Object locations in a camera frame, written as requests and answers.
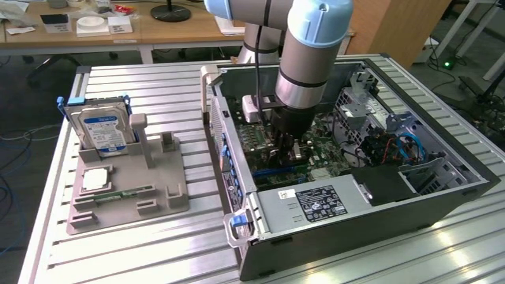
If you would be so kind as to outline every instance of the black lamp base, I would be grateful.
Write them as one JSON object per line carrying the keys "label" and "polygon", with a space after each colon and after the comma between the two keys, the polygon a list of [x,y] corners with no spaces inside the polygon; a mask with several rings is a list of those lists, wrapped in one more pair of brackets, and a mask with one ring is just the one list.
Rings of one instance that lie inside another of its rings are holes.
{"label": "black lamp base", "polygon": [[168,5],[162,5],[150,9],[150,16],[162,22],[181,22],[190,18],[190,11],[176,5],[172,6],[172,11],[169,11]]}

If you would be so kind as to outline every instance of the red wire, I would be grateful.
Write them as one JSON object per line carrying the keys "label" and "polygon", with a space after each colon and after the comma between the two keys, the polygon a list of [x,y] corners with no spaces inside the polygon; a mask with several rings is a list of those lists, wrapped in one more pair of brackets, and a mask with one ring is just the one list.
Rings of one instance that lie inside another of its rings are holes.
{"label": "red wire", "polygon": [[387,150],[389,150],[389,143],[394,140],[395,138],[390,138],[387,140],[387,144],[386,144],[386,150],[383,151],[383,157],[382,157],[382,161],[379,164],[383,164],[383,162],[386,161],[386,156],[387,156]]}

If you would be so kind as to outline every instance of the blue hard drive label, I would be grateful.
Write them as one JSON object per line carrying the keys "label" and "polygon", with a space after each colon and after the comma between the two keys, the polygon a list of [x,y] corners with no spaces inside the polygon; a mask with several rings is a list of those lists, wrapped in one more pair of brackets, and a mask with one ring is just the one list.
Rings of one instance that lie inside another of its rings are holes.
{"label": "blue hard drive label", "polygon": [[126,147],[125,137],[117,125],[118,119],[113,115],[84,119],[89,139],[101,152],[120,151]]}
{"label": "blue hard drive label", "polygon": [[93,117],[93,118],[85,118],[84,123],[97,123],[97,122],[104,122],[104,121],[116,121],[117,117],[110,116],[110,117]]}

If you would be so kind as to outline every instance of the slotted aluminum surface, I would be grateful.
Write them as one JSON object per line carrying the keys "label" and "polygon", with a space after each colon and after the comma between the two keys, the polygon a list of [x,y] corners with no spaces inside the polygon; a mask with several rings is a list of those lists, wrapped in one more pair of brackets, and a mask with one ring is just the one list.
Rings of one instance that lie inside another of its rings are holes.
{"label": "slotted aluminum surface", "polygon": [[[405,70],[369,57],[502,178],[503,153]],[[148,114],[146,133],[181,140],[189,211],[69,236],[77,138],[64,123],[20,283],[238,283],[225,242],[222,209],[200,118],[198,70],[217,62],[93,67],[77,75],[73,95],[128,95],[133,113]],[[395,112],[402,103],[378,86]],[[505,279],[505,182],[458,207],[430,228],[309,263],[249,283],[494,283]]]}

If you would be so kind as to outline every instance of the circuit board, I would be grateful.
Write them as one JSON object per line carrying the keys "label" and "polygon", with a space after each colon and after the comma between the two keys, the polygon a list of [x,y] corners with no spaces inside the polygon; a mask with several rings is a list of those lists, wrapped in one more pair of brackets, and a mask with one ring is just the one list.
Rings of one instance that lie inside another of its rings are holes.
{"label": "circuit board", "polygon": [[315,116],[313,126],[302,136],[303,145],[311,149],[309,162],[271,170],[266,163],[269,152],[274,149],[270,127],[258,123],[246,123],[240,108],[233,108],[232,111],[245,159],[259,190],[333,178],[349,172],[350,165],[341,154],[331,133],[327,132],[323,114]]}

